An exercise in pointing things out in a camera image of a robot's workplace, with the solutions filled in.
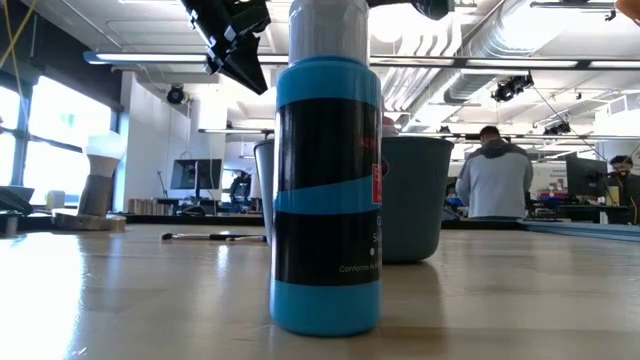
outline wooden table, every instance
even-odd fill
[[[445,231],[428,262],[385,266],[369,334],[286,333],[268,313],[262,244],[124,234],[0,240],[0,359],[638,359],[640,246]]]

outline bottle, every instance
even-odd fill
[[[271,316],[314,336],[380,316],[380,80],[365,0],[296,0],[278,79]]]

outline person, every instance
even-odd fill
[[[620,206],[627,206],[633,210],[633,223],[640,223],[640,176],[631,173],[633,160],[628,155],[618,155],[609,161],[613,174],[609,177],[608,186],[620,188]]]
[[[526,151],[502,140],[495,126],[480,131],[480,143],[482,147],[469,156],[456,183],[458,196],[469,207],[469,217],[524,217],[525,192],[533,179],[533,166]]]

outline gray bucket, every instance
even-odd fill
[[[438,248],[451,150],[440,139],[382,139],[383,262],[420,261]]]
[[[273,139],[257,142],[253,147],[256,157],[256,168],[260,179],[260,192],[262,192],[262,214],[267,242],[271,245],[271,228],[273,226]]]

